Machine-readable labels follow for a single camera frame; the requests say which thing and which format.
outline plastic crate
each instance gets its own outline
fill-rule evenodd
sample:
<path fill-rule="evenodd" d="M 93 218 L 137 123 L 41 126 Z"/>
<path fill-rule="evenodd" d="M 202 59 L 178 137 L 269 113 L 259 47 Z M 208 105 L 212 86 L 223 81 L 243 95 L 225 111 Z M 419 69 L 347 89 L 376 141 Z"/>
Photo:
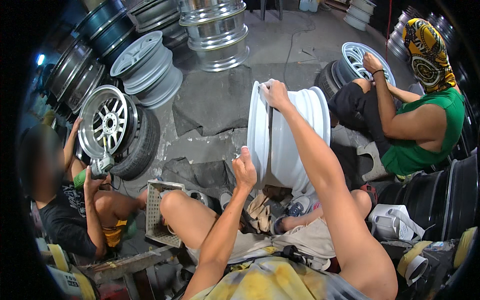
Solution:
<path fill-rule="evenodd" d="M 182 190 L 186 192 L 185 185 L 175 182 L 158 180 L 148 181 L 148 198 L 145 210 L 145 236 L 159 243 L 180 248 L 181 239 L 171 234 L 166 226 L 162 225 L 162 214 L 160 213 L 160 193 L 165 190 Z"/>

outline green tank top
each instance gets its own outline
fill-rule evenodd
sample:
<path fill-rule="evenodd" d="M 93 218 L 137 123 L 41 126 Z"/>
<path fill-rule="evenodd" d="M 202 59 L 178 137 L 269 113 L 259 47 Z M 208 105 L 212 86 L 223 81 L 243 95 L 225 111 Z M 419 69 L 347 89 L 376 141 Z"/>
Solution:
<path fill-rule="evenodd" d="M 465 108 L 463 96 L 454 88 L 441 92 L 433 92 L 422 96 L 419 100 L 403 104 L 396 112 L 397 115 L 413 111 L 419 106 L 433 103 L 445 110 L 447 128 L 440 152 L 423 149 L 412 140 L 394 140 L 392 146 L 384 154 L 381 161 L 385 169 L 397 175 L 408 175 L 425 167 L 437 164 L 444 160 L 458 142 L 462 132 Z"/>

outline stool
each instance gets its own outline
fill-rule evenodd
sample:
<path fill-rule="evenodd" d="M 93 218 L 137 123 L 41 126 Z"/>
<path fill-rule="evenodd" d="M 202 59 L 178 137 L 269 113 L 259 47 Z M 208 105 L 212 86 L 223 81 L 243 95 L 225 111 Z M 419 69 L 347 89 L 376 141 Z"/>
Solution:
<path fill-rule="evenodd" d="M 364 181 L 372 181 L 390 175 L 390 173 L 385 170 L 385 167 L 380 160 L 380 155 L 378 154 L 378 149 L 375 142 L 358 147 L 357 155 L 363 154 L 370 154 L 373 159 L 373 168 L 361 176 Z"/>
<path fill-rule="evenodd" d="M 262 21 L 265 21 L 265 9 L 267 7 L 267 1 L 266 0 L 260 0 L 260 17 L 262 18 Z M 283 0 L 275 0 L 275 8 L 278 7 L 278 12 L 279 12 L 279 20 L 283 19 Z"/>

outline green power tool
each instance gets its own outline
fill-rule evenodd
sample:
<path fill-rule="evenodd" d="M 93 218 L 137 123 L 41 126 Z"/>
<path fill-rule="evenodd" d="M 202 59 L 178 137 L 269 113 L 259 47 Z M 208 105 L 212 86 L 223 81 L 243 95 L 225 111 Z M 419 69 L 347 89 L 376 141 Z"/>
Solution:
<path fill-rule="evenodd" d="M 105 179 L 108 175 L 108 171 L 113 167 L 115 161 L 113 160 L 112 155 L 107 150 L 107 138 L 103 136 L 103 158 L 96 159 L 93 161 L 93 164 L 90 166 L 92 168 L 92 179 Z M 84 186 L 86 177 L 86 169 L 78 173 L 75 178 L 73 178 L 73 184 L 76 189 L 81 189 Z"/>

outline hand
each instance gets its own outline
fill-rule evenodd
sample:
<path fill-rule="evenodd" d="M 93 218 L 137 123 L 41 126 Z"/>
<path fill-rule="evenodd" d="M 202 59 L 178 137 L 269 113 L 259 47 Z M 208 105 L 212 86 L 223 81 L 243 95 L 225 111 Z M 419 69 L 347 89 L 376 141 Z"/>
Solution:
<path fill-rule="evenodd" d="M 285 87 L 284 83 L 275 79 L 270 79 L 266 83 L 261 84 L 261 87 L 268 102 L 268 105 L 270 105 L 271 107 L 276 108 L 280 112 L 282 112 L 285 107 L 291 105 L 287 93 L 287 88 Z"/>
<path fill-rule="evenodd" d="M 250 192 L 257 183 L 257 171 L 247 146 L 241 148 L 241 155 L 232 161 L 232 166 L 237 179 L 237 187 L 245 188 Z"/>
<path fill-rule="evenodd" d="M 87 166 L 85 170 L 85 182 L 84 182 L 84 196 L 85 201 L 93 200 L 95 193 L 102 184 L 104 179 L 92 179 L 92 168 Z"/>
<path fill-rule="evenodd" d="M 75 123 L 73 123 L 72 132 L 74 132 L 75 134 L 77 134 L 78 128 L 80 127 L 80 123 L 81 123 L 83 120 L 84 120 L 83 118 L 77 117 L 77 119 L 75 120 Z"/>
<path fill-rule="evenodd" d="M 366 52 L 363 55 L 363 67 L 370 73 L 383 70 L 382 63 L 373 54 Z"/>

